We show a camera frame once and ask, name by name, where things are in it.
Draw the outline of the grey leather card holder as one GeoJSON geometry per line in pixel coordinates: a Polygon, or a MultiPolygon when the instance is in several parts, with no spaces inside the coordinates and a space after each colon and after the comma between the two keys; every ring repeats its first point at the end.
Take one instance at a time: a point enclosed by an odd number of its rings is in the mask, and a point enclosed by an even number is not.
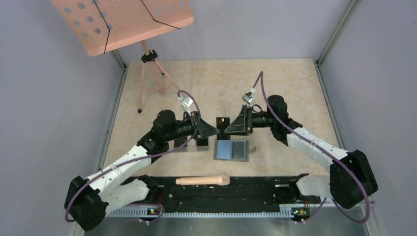
{"type": "Polygon", "coordinates": [[[255,153],[256,149],[248,140],[216,140],[213,159],[248,162],[250,154],[255,153]]]}

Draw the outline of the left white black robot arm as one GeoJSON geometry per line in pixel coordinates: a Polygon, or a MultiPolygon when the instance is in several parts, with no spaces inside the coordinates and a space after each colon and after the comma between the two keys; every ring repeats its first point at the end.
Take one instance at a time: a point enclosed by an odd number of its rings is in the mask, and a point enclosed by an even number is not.
{"type": "Polygon", "coordinates": [[[90,231],[125,205],[142,200],[154,202],[158,195],[155,187],[139,179],[125,181],[159,157],[171,153],[169,141],[186,137],[200,140],[219,133],[198,111],[183,120],[177,120],[171,110],[159,112],[151,130],[125,155],[95,174],[86,178],[77,176],[71,181],[64,203],[65,220],[77,222],[84,231],[90,231]]]}

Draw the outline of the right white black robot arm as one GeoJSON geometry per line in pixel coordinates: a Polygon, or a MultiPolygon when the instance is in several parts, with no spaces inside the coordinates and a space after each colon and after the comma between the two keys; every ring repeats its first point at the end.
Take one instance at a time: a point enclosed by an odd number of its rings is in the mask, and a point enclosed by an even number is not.
{"type": "Polygon", "coordinates": [[[378,185],[362,151],[340,149],[315,137],[289,117],[282,96],[269,96],[267,105],[266,111],[258,113],[243,105],[225,133],[248,136],[254,128],[269,128],[277,141],[304,153],[327,171],[324,176],[301,174],[293,179],[288,189],[293,202],[301,203],[308,196],[327,197],[345,209],[370,202],[369,196],[378,190],[378,185]]]}

